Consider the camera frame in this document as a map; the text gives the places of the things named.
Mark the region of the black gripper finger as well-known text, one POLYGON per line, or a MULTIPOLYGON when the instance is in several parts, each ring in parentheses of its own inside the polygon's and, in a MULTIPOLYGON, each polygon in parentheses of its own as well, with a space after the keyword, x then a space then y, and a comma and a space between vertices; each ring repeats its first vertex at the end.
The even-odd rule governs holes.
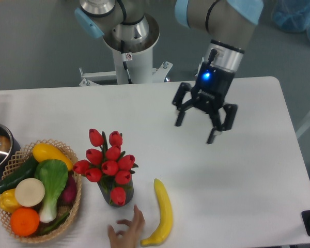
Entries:
POLYGON ((212 144, 217 135, 220 135, 223 131, 232 129, 234 119, 237 113, 238 106, 236 104, 224 104, 223 109, 226 113, 225 120, 221 123, 220 113, 216 107, 209 107, 208 114, 211 119, 213 128, 207 139, 207 144, 212 144))
POLYGON ((178 90, 173 98, 172 104, 176 107, 178 111, 178 117, 175 122, 175 126, 179 127, 182 125, 185 112, 194 106, 195 99, 191 98, 190 100, 183 103, 183 99, 186 95, 186 93, 191 92, 192 85, 187 82, 180 83, 180 86, 178 87, 178 90))

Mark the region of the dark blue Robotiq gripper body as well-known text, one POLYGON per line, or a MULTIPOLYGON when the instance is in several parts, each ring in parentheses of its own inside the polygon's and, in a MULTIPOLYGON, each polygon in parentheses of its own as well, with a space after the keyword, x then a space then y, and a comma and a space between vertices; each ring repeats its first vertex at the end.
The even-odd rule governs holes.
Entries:
POLYGON ((233 72, 203 62, 191 89, 192 106, 206 113, 215 113, 220 108, 226 113, 234 113, 235 105, 225 103, 234 76, 233 72))

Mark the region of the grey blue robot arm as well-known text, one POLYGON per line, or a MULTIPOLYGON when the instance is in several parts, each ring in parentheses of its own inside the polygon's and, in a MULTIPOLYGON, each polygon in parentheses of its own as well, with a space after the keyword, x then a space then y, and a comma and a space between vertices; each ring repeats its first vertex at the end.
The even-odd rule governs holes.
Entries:
MULTIPOLYGON (((208 144, 233 126, 238 107, 226 103, 225 96, 263 7, 262 1, 175 3, 175 17, 181 25, 211 36, 195 85, 181 83, 173 98, 178 111, 176 126, 190 108, 209 115, 208 144)), ((145 12, 142 1, 80 1, 74 15, 85 32, 103 38, 112 50, 118 84, 153 82, 152 49, 159 39, 159 26, 145 12)))

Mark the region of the person's hand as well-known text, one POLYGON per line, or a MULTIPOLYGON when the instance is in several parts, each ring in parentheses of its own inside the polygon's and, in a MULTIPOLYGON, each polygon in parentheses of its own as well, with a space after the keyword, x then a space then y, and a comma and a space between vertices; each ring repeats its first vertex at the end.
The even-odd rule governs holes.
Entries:
POLYGON ((115 232, 112 225, 108 225, 107 235, 110 241, 110 247, 137 247, 145 226, 145 219, 137 205, 134 205, 133 211, 134 216, 132 220, 122 219, 116 222, 117 224, 128 226, 126 231, 120 230, 115 232))

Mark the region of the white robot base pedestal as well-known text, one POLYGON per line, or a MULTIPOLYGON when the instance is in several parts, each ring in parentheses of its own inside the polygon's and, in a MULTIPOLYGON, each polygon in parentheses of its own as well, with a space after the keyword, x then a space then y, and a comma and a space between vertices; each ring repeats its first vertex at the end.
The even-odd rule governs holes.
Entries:
POLYGON ((153 47, 159 36, 156 20, 147 13, 136 24, 118 24, 103 36, 112 51, 115 70, 84 73, 80 69, 80 85, 96 86, 108 80, 116 80, 118 85, 167 82, 173 64, 164 61, 158 68, 153 67, 153 47))

